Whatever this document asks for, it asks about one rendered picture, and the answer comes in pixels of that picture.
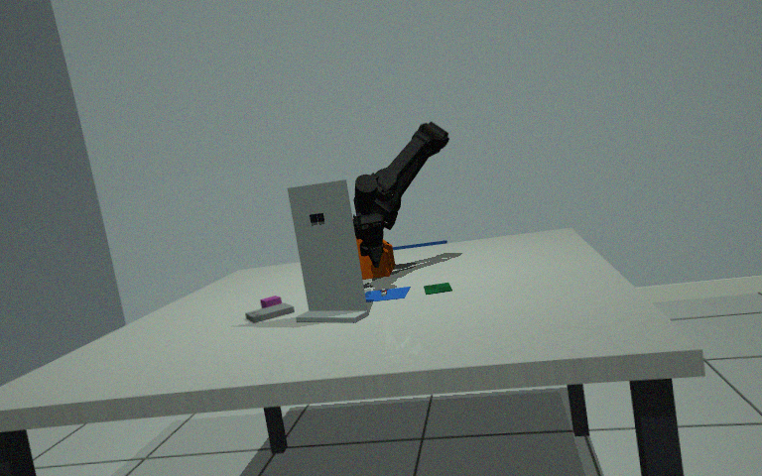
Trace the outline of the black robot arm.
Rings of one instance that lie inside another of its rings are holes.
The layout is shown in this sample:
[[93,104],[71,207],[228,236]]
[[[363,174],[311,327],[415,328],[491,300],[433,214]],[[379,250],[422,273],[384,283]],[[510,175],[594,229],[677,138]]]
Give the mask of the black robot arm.
[[[359,176],[355,181],[355,211],[373,207],[383,216],[384,228],[395,224],[401,197],[426,160],[446,146],[448,132],[434,124],[422,124],[412,140],[385,169]],[[386,223],[388,222],[388,223]]]

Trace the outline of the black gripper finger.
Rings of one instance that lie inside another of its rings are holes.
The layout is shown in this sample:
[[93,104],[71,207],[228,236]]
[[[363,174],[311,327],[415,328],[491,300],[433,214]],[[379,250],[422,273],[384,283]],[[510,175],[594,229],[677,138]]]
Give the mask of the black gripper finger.
[[360,234],[361,240],[363,240],[364,242],[368,244],[368,247],[370,249],[374,262],[379,262],[383,236],[384,236],[383,230],[366,232],[366,233]]
[[373,263],[374,268],[378,268],[379,267],[380,259],[381,259],[381,255],[382,255],[382,251],[383,251],[383,243],[382,243],[382,247],[381,247],[379,262],[374,262],[373,257],[371,255],[371,252],[370,252],[370,249],[369,249],[368,246],[362,246],[361,247],[361,251],[364,252],[364,253],[367,253],[369,255],[369,257],[370,257],[370,259],[371,259],[371,261]]

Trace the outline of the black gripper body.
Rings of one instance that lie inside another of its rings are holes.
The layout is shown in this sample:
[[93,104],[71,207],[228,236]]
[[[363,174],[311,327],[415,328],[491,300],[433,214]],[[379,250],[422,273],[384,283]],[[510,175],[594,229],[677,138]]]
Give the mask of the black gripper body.
[[[356,212],[358,217],[359,236],[361,233],[373,232],[381,230],[384,226],[383,216],[378,213],[378,210],[373,207],[365,207]],[[360,244],[361,256],[369,256],[367,253],[361,251],[362,246],[368,246],[364,241]]]

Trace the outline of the green flat rectangle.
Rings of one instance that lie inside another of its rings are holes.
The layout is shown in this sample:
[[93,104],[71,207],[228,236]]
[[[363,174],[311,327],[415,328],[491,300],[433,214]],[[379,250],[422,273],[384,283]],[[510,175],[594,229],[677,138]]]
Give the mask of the green flat rectangle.
[[424,286],[426,295],[451,292],[452,288],[449,283],[436,284],[430,286]]

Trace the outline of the small purple block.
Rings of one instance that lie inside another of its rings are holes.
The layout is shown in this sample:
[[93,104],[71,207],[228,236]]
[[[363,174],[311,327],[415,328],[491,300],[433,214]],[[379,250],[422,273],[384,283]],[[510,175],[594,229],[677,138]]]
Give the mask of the small purple block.
[[282,303],[281,297],[273,296],[261,299],[262,308]]

